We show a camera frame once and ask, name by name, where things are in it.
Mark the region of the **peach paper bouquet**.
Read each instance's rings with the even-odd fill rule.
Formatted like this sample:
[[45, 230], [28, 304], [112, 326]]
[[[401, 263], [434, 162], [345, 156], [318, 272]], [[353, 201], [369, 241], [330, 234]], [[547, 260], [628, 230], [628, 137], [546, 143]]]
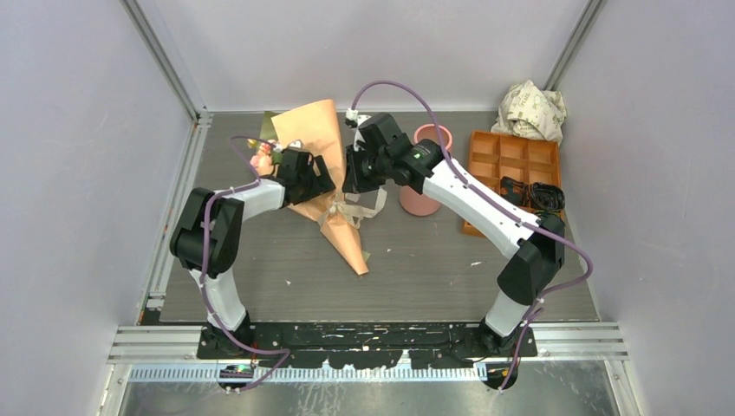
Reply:
[[341, 193], [346, 176], [344, 149], [335, 102], [314, 101], [270, 118], [275, 135], [267, 141], [285, 148], [297, 141], [301, 148], [323, 159], [316, 167], [327, 173], [335, 189], [308, 202], [289, 208], [316, 222], [319, 231], [333, 245], [357, 276], [368, 273], [358, 232], [359, 218], [345, 212], [346, 197]]

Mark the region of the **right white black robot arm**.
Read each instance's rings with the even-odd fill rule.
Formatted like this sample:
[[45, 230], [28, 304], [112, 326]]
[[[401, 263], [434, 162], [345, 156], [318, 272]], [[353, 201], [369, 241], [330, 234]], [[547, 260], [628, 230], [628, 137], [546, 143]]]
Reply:
[[478, 330], [487, 353], [505, 354], [527, 310], [563, 266], [561, 219], [515, 207], [473, 178], [440, 143], [412, 141], [391, 114], [349, 109], [345, 123], [355, 133], [346, 148], [344, 192], [376, 191], [388, 180], [407, 186], [457, 213], [508, 258], [497, 279], [499, 293]]

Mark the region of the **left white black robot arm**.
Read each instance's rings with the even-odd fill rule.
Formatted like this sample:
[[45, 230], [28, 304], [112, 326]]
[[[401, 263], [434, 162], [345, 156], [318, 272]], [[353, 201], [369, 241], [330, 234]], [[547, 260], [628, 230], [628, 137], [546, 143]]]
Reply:
[[193, 189], [170, 240], [171, 254], [198, 285], [218, 345], [233, 358], [254, 349], [250, 315], [233, 272], [243, 223], [335, 190], [323, 156], [307, 150], [278, 151], [273, 168], [247, 185], [220, 191]]

